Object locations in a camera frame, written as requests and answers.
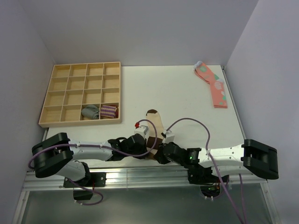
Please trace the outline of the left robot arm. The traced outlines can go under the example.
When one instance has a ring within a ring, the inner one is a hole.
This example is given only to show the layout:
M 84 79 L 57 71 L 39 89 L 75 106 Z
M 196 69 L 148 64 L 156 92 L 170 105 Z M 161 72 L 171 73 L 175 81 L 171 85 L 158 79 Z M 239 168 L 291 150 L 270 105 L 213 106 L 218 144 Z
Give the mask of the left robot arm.
M 138 133 L 95 144 L 71 141 L 67 133 L 58 133 L 32 147 L 28 166 L 34 170 L 36 178 L 59 175 L 79 186 L 86 186 L 90 183 L 91 173 L 85 160 L 143 159 L 148 154 L 146 144 L 145 136 Z

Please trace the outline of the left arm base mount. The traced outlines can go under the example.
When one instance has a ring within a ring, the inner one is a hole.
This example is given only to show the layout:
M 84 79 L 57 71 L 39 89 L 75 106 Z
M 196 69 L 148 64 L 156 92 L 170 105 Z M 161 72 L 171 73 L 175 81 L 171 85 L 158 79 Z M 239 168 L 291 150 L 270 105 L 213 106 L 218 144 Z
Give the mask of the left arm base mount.
M 75 203 L 82 206 L 97 205 L 103 201 L 104 196 L 95 188 L 105 186 L 106 175 L 106 172 L 91 172 L 86 178 L 76 182 L 65 177 L 63 187 L 73 189 Z M 96 202 L 89 202 L 93 196 L 99 196 L 100 199 Z

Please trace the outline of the cream and brown sock pair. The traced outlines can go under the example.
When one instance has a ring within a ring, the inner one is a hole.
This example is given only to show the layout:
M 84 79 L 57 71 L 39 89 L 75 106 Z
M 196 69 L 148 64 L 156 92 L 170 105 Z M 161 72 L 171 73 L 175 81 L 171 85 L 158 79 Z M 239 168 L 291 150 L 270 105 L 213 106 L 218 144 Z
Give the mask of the cream and brown sock pair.
M 161 133 L 164 131 L 164 127 L 162 124 L 160 114 L 155 109 L 150 109 L 146 112 L 146 119 L 151 121 L 154 124 L 157 131 L 156 144 L 154 145 L 153 149 L 148 153 L 147 156 L 148 159 L 155 160 L 154 155 L 158 152 L 159 145 L 161 145 L 163 141 L 163 136 Z M 149 151 L 153 146 L 153 143 L 155 142 L 156 134 L 155 134 L 154 127 L 150 122 L 148 122 L 148 127 L 149 127 L 149 137 L 147 139 L 147 150 Z

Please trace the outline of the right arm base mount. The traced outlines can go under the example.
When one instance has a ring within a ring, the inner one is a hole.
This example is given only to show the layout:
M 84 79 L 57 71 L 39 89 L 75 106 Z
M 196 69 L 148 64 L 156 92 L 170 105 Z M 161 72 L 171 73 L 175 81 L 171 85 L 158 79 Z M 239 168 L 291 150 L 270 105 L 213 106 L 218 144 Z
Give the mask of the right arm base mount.
M 223 186 L 218 176 L 212 175 L 210 168 L 192 168 L 187 170 L 188 182 L 199 185 L 200 192 L 205 199 L 214 200 L 224 193 Z

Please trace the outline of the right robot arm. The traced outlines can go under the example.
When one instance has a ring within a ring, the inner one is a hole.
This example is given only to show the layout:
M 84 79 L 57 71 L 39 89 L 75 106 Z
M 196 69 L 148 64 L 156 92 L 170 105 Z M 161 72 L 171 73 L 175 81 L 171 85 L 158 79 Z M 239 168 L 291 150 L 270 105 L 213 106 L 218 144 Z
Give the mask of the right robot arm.
M 273 147 L 246 139 L 244 143 L 227 148 L 181 148 L 174 142 L 160 144 L 155 160 L 160 164 L 174 162 L 188 173 L 190 184 L 227 181 L 230 175 L 253 174 L 266 180 L 276 180 L 278 153 Z

